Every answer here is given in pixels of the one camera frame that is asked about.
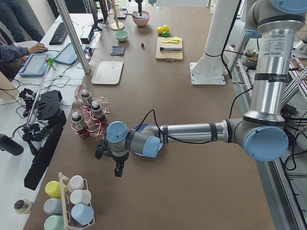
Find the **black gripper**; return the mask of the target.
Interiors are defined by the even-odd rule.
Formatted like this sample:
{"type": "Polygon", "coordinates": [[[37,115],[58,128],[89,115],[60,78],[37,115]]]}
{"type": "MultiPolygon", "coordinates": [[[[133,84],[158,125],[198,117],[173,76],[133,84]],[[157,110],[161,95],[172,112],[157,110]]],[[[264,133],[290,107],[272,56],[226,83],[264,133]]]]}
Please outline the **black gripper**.
{"type": "Polygon", "coordinates": [[[109,142],[106,139],[101,139],[96,145],[95,157],[99,160],[102,156],[111,157],[116,162],[114,169],[115,176],[120,177],[123,175],[124,163],[129,158],[129,152],[123,150],[121,152],[115,152],[111,149],[109,142]]]}
{"type": "Polygon", "coordinates": [[[135,2],[138,4],[138,15],[142,16],[142,2],[143,2],[143,0],[135,0],[135,2]]]}

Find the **person hand on mouse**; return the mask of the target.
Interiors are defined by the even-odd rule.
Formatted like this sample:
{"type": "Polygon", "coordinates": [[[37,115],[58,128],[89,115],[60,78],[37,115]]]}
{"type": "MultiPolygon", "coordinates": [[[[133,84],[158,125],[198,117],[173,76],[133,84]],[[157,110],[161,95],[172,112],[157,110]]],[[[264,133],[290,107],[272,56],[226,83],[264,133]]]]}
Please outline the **person hand on mouse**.
{"type": "Polygon", "coordinates": [[[46,50],[46,46],[45,46],[44,44],[42,44],[42,43],[37,43],[37,44],[35,44],[34,46],[29,47],[29,48],[27,49],[27,52],[28,52],[29,54],[35,54],[35,53],[42,53],[42,52],[45,52],[45,50],[46,50]]]}

